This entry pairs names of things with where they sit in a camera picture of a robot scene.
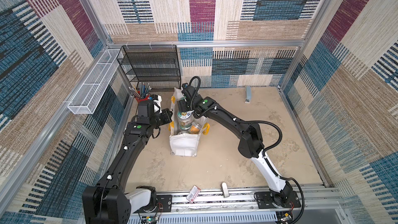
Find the white canvas bag yellow handles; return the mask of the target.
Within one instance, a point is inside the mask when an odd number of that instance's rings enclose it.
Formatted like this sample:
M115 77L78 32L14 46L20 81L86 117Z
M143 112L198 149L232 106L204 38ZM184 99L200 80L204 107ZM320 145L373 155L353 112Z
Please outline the white canvas bag yellow handles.
M198 152L200 138L209 133L210 125L206 117L201 117L200 119L193 117L193 122L195 121L203 125L202 132L199 135L195 135L190 134L189 129L181 130L177 120L177 113L179 112L177 102L181 99L184 99L181 89L175 88L171 97L171 111L173 112L173 116L172 122L169 124L171 154L182 157L195 157Z

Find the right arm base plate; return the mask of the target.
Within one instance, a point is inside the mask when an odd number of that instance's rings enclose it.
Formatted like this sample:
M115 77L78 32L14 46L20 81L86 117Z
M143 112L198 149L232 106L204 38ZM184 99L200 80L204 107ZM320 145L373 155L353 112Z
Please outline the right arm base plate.
M273 191L260 191L254 193L254 198L259 209L292 207L296 209L302 206L302 202L300 201L296 191L292 191L288 195Z

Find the seed jar green label lid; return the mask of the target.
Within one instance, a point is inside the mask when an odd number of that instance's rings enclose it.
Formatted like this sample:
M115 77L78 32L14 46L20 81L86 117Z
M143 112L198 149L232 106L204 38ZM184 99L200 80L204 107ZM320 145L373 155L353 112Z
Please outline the seed jar green label lid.
M179 128L184 131L190 129L193 122L193 116L191 112L178 112L177 120Z

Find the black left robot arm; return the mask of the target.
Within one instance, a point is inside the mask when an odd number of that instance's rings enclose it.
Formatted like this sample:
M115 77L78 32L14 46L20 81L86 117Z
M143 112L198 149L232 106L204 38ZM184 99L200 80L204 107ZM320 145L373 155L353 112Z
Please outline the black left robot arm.
M153 100L138 104L138 115L127 124L120 150L95 186L88 186L83 194L87 224L126 224L133 211L124 194L127 179L141 151L155 129L172 122L173 112L158 109Z

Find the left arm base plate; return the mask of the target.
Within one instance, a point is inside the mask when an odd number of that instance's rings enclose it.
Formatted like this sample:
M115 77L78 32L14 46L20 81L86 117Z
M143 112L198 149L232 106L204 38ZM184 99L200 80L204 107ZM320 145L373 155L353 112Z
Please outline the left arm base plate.
M157 196L156 202L154 205L144 206L139 210L135 211L135 213L140 214L149 214L149 213L169 213L172 210L172 195L160 195Z

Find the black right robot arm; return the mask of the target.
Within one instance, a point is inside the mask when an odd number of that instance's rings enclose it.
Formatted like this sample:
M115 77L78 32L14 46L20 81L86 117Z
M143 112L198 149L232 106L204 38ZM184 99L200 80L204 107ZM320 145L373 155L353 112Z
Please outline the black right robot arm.
M272 204L276 207L288 205L289 197L293 194L292 186L288 178L280 175L267 154L268 150L276 147L282 141L283 133L281 129L269 121L245 121L236 117L222 108L211 97L203 98L199 94L198 86L183 84L181 92L184 99L178 102L178 106L183 110L192 112L195 118L209 118L231 131L239 139L239 153L250 159L265 178L270 190ZM274 144L268 147L264 146L260 124L266 124L276 129L278 140Z

